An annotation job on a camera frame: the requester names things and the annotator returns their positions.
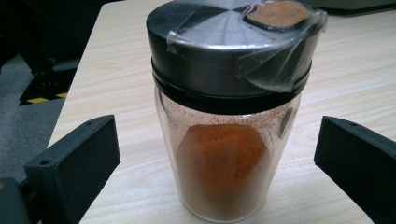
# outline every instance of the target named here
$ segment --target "clear plastic jar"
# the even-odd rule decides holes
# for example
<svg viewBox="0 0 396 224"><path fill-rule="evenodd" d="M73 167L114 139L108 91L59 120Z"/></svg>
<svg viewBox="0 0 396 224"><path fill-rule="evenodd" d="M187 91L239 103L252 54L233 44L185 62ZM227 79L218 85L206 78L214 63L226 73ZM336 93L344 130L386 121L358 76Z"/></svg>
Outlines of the clear plastic jar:
<svg viewBox="0 0 396 224"><path fill-rule="evenodd" d="M158 88L155 102L182 202L217 222L235 222L260 208L300 95L267 111L232 116L180 105Z"/></svg>
<svg viewBox="0 0 396 224"><path fill-rule="evenodd" d="M290 0L180 0L150 13L158 116L194 214L234 222L263 204L325 23Z"/></svg>

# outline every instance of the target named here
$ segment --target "wooden table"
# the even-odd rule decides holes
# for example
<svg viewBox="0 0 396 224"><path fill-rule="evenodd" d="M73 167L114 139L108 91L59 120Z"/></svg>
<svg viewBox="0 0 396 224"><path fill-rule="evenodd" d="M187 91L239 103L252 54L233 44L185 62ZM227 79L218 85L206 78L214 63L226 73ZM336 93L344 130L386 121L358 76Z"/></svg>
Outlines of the wooden table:
<svg viewBox="0 0 396 224"><path fill-rule="evenodd" d="M157 119L146 17L166 1L105 5L50 145L114 114L121 164L81 223L205 223L177 197ZM322 116L396 140L396 11L330 16L265 206L244 223L371 223L313 161Z"/></svg>

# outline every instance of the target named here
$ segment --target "black plastic bracket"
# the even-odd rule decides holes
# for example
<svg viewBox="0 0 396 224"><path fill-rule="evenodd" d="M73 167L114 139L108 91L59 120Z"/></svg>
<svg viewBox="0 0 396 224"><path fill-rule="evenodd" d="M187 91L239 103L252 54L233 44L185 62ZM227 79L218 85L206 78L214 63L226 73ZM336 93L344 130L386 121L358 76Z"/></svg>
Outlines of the black plastic bracket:
<svg viewBox="0 0 396 224"><path fill-rule="evenodd" d="M396 223L396 143L357 123L323 117L315 164L374 223Z"/></svg>
<svg viewBox="0 0 396 224"><path fill-rule="evenodd" d="M79 223L118 164L114 116L89 120L25 164L19 186L0 179L0 223Z"/></svg>

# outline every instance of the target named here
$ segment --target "chili powder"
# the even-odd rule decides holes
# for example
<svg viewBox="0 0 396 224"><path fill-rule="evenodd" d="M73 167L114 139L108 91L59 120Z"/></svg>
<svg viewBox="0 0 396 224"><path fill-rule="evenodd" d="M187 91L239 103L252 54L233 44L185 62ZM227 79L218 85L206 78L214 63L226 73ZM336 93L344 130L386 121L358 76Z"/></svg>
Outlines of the chili powder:
<svg viewBox="0 0 396 224"><path fill-rule="evenodd" d="M176 152L185 203L192 211L233 219L252 207L269 166L269 151L259 132L245 124L197 124Z"/></svg>

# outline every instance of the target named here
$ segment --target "lid rim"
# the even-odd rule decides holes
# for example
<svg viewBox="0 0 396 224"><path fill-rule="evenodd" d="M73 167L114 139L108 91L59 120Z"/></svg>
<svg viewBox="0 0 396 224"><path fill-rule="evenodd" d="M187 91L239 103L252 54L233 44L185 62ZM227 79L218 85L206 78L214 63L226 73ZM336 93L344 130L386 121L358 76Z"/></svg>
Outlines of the lid rim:
<svg viewBox="0 0 396 224"><path fill-rule="evenodd" d="M266 91L263 94L231 96L209 95L182 89L165 80L153 67L153 78L156 87L171 100L188 108L201 112L220 115L255 114L281 106L304 89L309 77L310 67L306 73L294 83L292 92Z"/></svg>

